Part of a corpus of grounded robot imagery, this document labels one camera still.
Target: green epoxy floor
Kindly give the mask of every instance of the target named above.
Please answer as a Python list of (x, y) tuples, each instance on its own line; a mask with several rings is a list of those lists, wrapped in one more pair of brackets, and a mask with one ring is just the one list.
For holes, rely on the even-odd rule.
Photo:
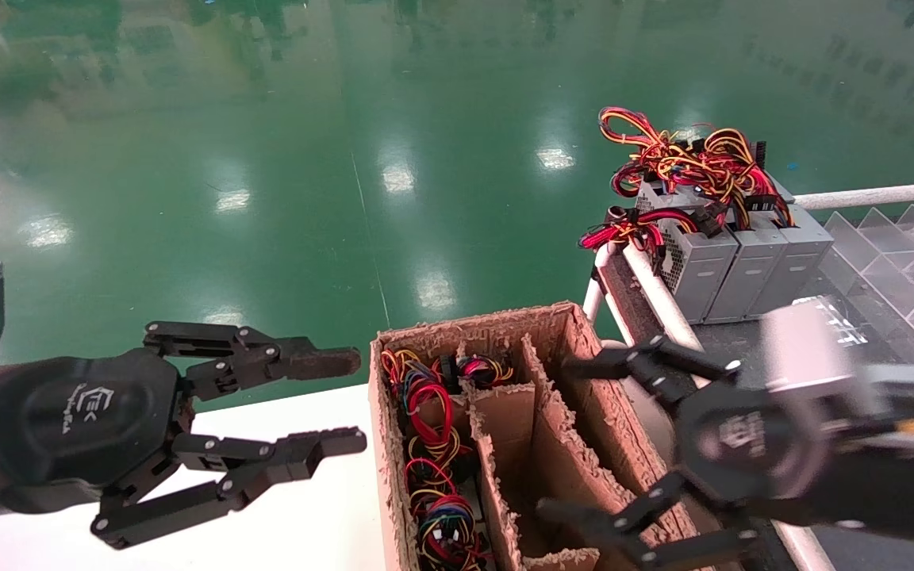
[(768, 140), (793, 192), (912, 183), (914, 2), (0, 0), (0, 362), (580, 301), (603, 105)]

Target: logo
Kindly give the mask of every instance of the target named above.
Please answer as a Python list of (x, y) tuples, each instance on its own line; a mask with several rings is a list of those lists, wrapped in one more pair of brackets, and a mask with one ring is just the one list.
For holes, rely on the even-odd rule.
[(66, 408), (62, 411), (62, 434), (72, 430), (76, 416), (81, 416), (84, 423), (97, 422), (98, 413), (106, 411), (112, 404), (115, 391), (105, 387), (84, 389), (86, 383), (80, 383), (66, 399)]
[(718, 438), (729, 448), (750, 446), (751, 458), (761, 458), (766, 451), (764, 442), (764, 420), (761, 413), (751, 412), (745, 416), (729, 416), (718, 427)]

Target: white table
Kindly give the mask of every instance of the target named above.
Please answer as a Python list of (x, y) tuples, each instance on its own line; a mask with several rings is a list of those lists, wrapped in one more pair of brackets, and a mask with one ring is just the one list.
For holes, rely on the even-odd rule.
[[(323, 460), (311, 481), (276, 485), (243, 511), (121, 552), (90, 534), (95, 504), (0, 516), (0, 570), (380, 571), (385, 563), (367, 394), (366, 386), (348, 387), (207, 412), (193, 423), (194, 433), (270, 442), (294, 431), (365, 431), (365, 452)], [(150, 496), (218, 477), (181, 469)]]

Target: wire bundle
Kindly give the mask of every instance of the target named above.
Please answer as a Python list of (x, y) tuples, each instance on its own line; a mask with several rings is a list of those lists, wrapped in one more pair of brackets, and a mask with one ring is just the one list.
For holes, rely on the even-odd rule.
[(461, 358), (457, 362), (457, 368), (460, 369), (461, 378), (471, 380), (479, 389), (498, 387), (514, 376), (514, 370), (510, 366), (504, 366), (492, 358), (479, 357), (477, 354)]
[[(384, 350), (380, 354), (380, 363), (390, 377), (393, 395), (397, 398), (401, 410), (411, 419), (411, 426), (417, 436), (409, 442), (409, 455), (421, 445), (429, 457), (449, 477), (449, 463), (456, 458), (460, 448), (460, 437), (453, 426), (453, 402), (443, 384), (440, 375), (440, 362), (426, 366), (417, 354), (409, 350), (394, 353)], [(429, 426), (417, 415), (418, 405), (434, 398), (439, 398), (443, 409), (443, 425)]]
[(689, 214), (679, 209), (654, 209), (648, 213), (640, 214), (636, 221), (628, 218), (599, 224), (588, 230), (581, 237), (578, 245), (587, 250), (594, 250), (605, 246), (606, 243), (624, 243), (632, 241), (639, 250), (656, 255), (665, 245), (665, 239), (658, 230), (658, 220), (676, 220), (683, 234), (697, 232), (697, 225), (690, 220)]
[(434, 570), (483, 571), (482, 538), (474, 531), (471, 505), (456, 492), (441, 494), (424, 510), (418, 523), (421, 555)]
[[(609, 126), (609, 120), (621, 119), (639, 131), (635, 135), (618, 133)], [(794, 221), (788, 205), (778, 194), (771, 177), (757, 164), (750, 149), (750, 141), (736, 129), (718, 129), (707, 136), (700, 145), (675, 141), (678, 133), (656, 130), (644, 115), (617, 107), (606, 107), (598, 116), (602, 135), (616, 144), (630, 144), (638, 148), (613, 174), (612, 188), (626, 198), (637, 196), (639, 182), (646, 173), (656, 174), (664, 181), (670, 193), (678, 186), (692, 186), (700, 195), (725, 206), (717, 214), (719, 224), (725, 224), (727, 210), (735, 213), (739, 230), (750, 228), (743, 198), (746, 195), (773, 196), (780, 228), (792, 227)]]
[[(392, 394), (416, 432), (407, 443), (409, 462), (404, 474), (424, 566), (432, 571), (483, 571), (483, 560), (490, 556), (483, 553), (471, 505), (460, 496), (453, 470), (459, 456), (472, 450), (461, 444), (453, 426), (453, 402), (440, 374), (440, 361), (427, 366), (412, 351), (385, 350), (380, 363), (390, 377)], [(428, 426), (417, 415), (418, 405), (434, 398), (443, 409), (439, 427)]]

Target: cardboard box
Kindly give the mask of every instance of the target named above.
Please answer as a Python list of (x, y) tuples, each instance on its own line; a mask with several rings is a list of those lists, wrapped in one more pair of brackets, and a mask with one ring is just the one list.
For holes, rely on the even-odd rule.
[[(486, 391), (465, 385), (453, 397), (455, 426), (462, 438), (475, 441), (482, 459), (482, 505), (501, 571), (624, 568), (619, 554), (585, 548), (573, 531), (533, 515), (540, 496), (619, 510), (665, 473), (620, 383), (559, 378), (564, 358), (593, 357), (600, 350), (580, 307), (563, 302), (418, 325), (382, 332), (371, 343), (370, 403), (387, 569), (417, 571), (404, 435), (387, 374), (378, 365), (384, 348), (409, 348), (422, 358), (511, 355), (512, 384)], [(418, 415), (431, 420), (439, 409), (424, 405)], [(686, 510), (676, 506), (644, 539), (657, 545), (695, 534)]]

